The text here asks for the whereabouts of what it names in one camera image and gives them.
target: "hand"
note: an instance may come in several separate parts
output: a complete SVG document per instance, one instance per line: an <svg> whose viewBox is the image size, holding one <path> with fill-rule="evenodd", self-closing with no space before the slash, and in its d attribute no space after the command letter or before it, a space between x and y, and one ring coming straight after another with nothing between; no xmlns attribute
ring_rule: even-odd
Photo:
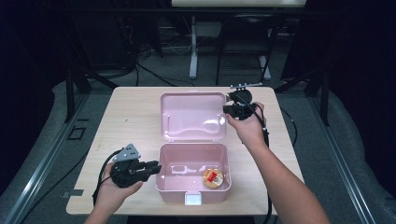
<svg viewBox="0 0 396 224"><path fill-rule="evenodd" d="M265 118L262 117L264 105L261 103L255 104L257 105L256 113L261 119L264 119L265 122ZM264 138L262 137L262 125L255 115L251 115L244 120L234 119L229 114L226 114L226 117L228 123L236 129L239 139L241 139L242 143L245 144L248 149L265 145Z"/></svg>
<svg viewBox="0 0 396 224"><path fill-rule="evenodd" d="M102 179L105 181L99 188L95 207L86 223L102 223L103 220L106 223L106 220L121 207L125 199L136 193L143 186L142 181L125 189L117 186L110 177L113 164L113 162L109 163L104 170Z"/></svg>

